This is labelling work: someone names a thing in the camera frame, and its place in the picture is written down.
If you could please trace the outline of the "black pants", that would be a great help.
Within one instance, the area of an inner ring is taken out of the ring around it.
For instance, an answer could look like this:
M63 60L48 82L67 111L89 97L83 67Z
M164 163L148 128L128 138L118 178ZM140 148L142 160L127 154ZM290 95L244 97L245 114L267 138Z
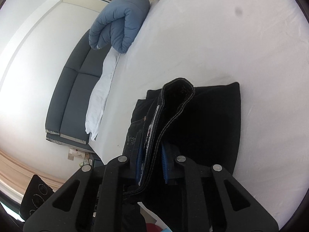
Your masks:
M157 214L172 231L187 231L186 195L175 163L185 156L200 166L219 164L233 172L241 129L241 97L237 82L195 87L176 78L158 90L149 90L132 112L123 154L127 197L134 197ZM143 145L139 185L136 157ZM168 156L168 183L162 170L162 145Z

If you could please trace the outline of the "dark grey sofa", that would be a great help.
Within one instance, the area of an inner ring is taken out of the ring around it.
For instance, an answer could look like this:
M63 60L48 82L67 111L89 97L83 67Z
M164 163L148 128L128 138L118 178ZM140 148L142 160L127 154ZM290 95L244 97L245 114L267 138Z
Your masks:
M93 153L85 119L91 93L103 72L103 62L111 45L93 50L89 32L79 40L65 63L47 112L46 140Z

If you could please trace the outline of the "black speaker box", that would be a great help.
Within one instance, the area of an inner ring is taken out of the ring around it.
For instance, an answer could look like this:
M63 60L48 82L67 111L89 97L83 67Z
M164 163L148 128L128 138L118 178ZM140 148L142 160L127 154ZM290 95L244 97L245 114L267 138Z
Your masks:
M53 193L53 189L34 174L21 201L21 218L27 220Z

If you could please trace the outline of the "blue folded duvet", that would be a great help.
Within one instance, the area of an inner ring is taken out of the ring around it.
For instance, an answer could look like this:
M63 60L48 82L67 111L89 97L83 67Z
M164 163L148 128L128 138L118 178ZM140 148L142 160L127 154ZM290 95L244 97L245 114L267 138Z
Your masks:
M117 52L126 53L138 35L149 10L149 0L112 0L90 28L90 47L98 50L110 44Z

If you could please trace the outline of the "white bed sheet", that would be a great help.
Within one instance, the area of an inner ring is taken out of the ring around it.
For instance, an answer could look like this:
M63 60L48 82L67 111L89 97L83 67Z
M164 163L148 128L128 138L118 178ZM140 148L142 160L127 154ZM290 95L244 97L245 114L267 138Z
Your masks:
M296 0L155 0L119 57L93 150L123 150L132 111L174 78L240 83L235 178L283 227L308 190L308 21Z

